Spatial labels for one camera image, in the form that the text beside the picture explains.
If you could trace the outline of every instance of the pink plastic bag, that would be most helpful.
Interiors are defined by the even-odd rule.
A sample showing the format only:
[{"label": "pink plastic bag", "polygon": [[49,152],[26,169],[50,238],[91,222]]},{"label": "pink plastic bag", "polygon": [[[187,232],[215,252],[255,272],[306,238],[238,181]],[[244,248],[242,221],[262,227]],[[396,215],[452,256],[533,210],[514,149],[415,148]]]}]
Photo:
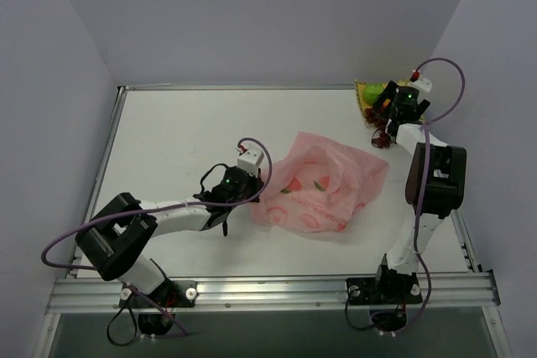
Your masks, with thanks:
[{"label": "pink plastic bag", "polygon": [[343,231],[380,193],[387,172],[380,158],[300,132],[289,155],[274,164],[260,202],[251,204],[253,218],[300,232]]}]

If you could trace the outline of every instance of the gray wall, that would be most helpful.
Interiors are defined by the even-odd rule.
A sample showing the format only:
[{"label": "gray wall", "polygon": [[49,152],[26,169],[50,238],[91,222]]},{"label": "gray wall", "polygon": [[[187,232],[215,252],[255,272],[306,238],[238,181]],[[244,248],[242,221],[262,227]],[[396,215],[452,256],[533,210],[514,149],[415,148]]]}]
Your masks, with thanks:
[{"label": "gray wall", "polygon": [[[462,0],[435,50],[467,73],[462,104],[434,130],[468,150],[462,212],[483,266],[497,276],[517,357],[537,350],[535,27],[535,0]],[[455,99],[458,78],[449,66],[430,72],[433,109],[440,112]]]},{"label": "gray wall", "polygon": [[83,218],[115,95],[69,0],[0,0],[2,356],[31,353],[60,274],[39,254]]},{"label": "gray wall", "polygon": [[460,0],[71,0],[120,84],[403,77]]}]

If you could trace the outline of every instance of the green fruit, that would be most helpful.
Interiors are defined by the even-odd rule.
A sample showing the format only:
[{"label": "green fruit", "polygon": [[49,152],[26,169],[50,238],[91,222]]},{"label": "green fruit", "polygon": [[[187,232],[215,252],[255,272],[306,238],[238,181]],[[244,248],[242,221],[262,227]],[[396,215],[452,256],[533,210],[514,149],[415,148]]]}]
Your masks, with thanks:
[{"label": "green fruit", "polygon": [[382,84],[367,84],[363,89],[363,100],[372,105],[377,99],[378,95],[384,91],[384,86]]}]

